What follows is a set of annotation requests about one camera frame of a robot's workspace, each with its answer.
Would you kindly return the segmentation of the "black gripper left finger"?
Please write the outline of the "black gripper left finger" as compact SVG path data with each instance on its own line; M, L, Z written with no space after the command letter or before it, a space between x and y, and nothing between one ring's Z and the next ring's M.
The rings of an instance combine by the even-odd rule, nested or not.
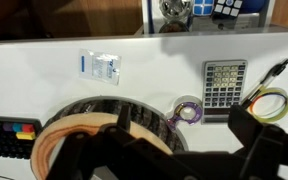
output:
M46 180L90 180L107 167L118 180L166 180L170 157L147 140L130 135L130 108L124 105L116 123L94 136L70 134L64 141Z

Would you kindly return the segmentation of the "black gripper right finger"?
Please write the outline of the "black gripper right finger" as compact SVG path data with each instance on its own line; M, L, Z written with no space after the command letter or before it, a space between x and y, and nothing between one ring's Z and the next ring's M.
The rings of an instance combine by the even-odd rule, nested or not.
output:
M280 165L288 166L288 134L274 124L260 123L242 106L230 108L228 128L243 145L240 178L278 180Z

